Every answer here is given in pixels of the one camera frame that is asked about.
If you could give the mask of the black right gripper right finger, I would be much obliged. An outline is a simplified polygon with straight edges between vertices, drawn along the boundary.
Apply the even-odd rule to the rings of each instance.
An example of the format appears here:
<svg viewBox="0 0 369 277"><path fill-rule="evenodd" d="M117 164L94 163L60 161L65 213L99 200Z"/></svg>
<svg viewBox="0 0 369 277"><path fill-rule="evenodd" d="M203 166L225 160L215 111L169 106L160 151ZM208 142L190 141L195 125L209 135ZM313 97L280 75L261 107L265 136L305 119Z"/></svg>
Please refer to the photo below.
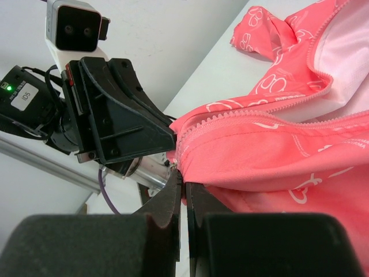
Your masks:
<svg viewBox="0 0 369 277"><path fill-rule="evenodd" d="M191 276L363 276L343 226L316 213L235 213L187 183Z"/></svg>

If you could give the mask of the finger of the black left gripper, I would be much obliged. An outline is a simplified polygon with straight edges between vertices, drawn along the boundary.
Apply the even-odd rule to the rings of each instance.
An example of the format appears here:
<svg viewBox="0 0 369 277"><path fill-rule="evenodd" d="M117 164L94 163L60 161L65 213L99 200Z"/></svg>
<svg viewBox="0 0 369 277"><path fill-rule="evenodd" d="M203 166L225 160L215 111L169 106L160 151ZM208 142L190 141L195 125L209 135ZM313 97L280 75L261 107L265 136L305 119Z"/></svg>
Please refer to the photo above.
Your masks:
<svg viewBox="0 0 369 277"><path fill-rule="evenodd" d="M172 130L166 133L153 127L141 127L128 130L114 130L118 126L118 112L121 90L117 86L107 66L103 68L104 76L99 78L103 93L107 96L107 127L99 129L101 142L105 150L106 164L123 162L142 156L148 156L175 149L176 135Z"/></svg>
<svg viewBox="0 0 369 277"><path fill-rule="evenodd" d="M108 68L114 81L121 90L118 112L118 126L114 130L128 130L141 127L153 127L171 133L171 121L150 100L140 84L130 60L113 58Z"/></svg>

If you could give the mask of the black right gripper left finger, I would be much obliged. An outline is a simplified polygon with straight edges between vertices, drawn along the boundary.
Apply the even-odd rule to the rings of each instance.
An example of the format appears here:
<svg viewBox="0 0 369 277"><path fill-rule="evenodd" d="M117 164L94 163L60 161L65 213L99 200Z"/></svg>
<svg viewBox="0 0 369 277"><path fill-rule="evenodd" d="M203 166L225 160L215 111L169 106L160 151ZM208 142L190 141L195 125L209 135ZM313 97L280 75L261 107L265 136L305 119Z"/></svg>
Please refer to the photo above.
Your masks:
<svg viewBox="0 0 369 277"><path fill-rule="evenodd" d="M133 214L34 215L1 253L2 276L174 276L182 175Z"/></svg>

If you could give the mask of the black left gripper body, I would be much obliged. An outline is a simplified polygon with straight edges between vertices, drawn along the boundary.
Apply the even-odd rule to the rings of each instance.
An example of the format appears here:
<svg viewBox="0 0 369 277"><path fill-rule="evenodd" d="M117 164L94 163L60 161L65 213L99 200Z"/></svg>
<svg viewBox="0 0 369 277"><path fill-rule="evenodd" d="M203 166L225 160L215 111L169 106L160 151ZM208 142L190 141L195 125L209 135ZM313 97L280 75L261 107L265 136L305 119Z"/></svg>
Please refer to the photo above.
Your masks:
<svg viewBox="0 0 369 277"><path fill-rule="evenodd" d="M99 132L107 127L107 96L99 84L106 66L104 58L83 57L67 63L61 73L80 163L90 160L107 163Z"/></svg>

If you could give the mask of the silver zipper pull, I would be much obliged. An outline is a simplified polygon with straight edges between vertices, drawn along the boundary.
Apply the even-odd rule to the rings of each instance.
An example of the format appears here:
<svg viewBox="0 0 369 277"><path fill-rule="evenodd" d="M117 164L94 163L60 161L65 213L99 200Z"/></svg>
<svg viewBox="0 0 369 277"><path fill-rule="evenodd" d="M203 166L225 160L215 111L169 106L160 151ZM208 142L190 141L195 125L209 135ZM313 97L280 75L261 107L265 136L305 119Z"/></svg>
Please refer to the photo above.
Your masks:
<svg viewBox="0 0 369 277"><path fill-rule="evenodd" d="M174 169L177 169L177 167L178 167L178 161L177 161L177 160L174 160L174 161L171 163L170 169L171 169L171 170L174 170Z"/></svg>

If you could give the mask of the pink hooded jacket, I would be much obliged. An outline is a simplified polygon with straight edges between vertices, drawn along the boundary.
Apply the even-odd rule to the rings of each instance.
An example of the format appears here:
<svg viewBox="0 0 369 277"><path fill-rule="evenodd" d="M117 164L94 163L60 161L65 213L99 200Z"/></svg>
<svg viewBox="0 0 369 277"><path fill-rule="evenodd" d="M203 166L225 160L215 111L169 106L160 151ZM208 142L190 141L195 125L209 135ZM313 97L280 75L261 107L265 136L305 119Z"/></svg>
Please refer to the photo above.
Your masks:
<svg viewBox="0 0 369 277"><path fill-rule="evenodd" d="M230 41L271 62L252 89L171 124L168 159L236 212L319 212L368 272L368 2L316 1L279 19L248 9Z"/></svg>

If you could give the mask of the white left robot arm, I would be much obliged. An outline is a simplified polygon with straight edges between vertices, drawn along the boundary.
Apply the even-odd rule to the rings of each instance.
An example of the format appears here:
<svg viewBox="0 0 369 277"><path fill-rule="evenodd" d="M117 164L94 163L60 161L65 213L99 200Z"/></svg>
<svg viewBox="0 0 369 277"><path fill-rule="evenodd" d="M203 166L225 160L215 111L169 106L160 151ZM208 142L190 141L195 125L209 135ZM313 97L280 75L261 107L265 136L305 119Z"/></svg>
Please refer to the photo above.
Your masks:
<svg viewBox="0 0 369 277"><path fill-rule="evenodd" d="M15 66L1 81L1 131L153 189L170 176L169 161L158 156L175 149L171 122L128 59L84 57L60 77Z"/></svg>

